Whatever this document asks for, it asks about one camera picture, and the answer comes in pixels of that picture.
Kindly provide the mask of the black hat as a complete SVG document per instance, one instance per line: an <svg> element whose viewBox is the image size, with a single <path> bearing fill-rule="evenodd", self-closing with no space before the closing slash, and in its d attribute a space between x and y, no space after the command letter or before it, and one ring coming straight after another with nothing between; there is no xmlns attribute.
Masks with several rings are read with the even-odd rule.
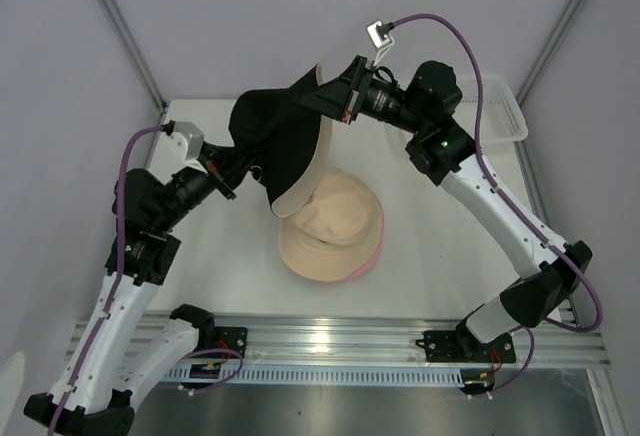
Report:
<svg viewBox="0 0 640 436"><path fill-rule="evenodd" d="M255 152L257 180L279 218L308 202L327 169L333 121L294 102L322 83L317 64L288 88L244 92L231 111L228 130L234 145Z"/></svg>

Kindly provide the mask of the beige bucket hat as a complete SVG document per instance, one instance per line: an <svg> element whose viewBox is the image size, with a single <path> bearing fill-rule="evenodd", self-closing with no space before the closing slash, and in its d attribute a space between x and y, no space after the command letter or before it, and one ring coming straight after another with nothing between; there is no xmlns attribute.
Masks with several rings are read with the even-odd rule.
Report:
<svg viewBox="0 0 640 436"><path fill-rule="evenodd" d="M309 201L281 220L281 259L308 280L343 282L375 251L382 222L375 192L361 179L330 168Z"/></svg>

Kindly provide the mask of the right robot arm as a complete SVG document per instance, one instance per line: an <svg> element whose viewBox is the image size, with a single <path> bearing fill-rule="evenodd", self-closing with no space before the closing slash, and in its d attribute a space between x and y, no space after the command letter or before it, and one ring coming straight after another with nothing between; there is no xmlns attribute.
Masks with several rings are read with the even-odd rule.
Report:
<svg viewBox="0 0 640 436"><path fill-rule="evenodd" d="M592 258L582 241L569 244L511 197L454 119L462 99L453 69L428 61L408 87L385 81L358 56L337 78L295 92L296 105L345 124L360 114L410 133L405 150L414 167L465 206L500 245L519 278L451 331L436 347L440 360L471 362L502 347L515 329L534 328L566 300Z"/></svg>

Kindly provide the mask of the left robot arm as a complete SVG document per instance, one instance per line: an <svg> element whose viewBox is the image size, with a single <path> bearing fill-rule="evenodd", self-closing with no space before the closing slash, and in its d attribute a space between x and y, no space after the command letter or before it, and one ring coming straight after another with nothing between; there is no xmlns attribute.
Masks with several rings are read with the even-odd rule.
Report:
<svg viewBox="0 0 640 436"><path fill-rule="evenodd" d="M218 375L226 361L244 361L246 334L226 342L214 315L182 304L163 332L135 359L123 357L149 303L163 285L180 247L173 228L215 191L226 199L249 172L251 151L205 144L197 168L184 167L168 183L141 168L120 170L113 212L116 238L85 331L60 379L31 395L24 415L50 435L125 435L142 400L179 361L217 357L205 368Z"/></svg>

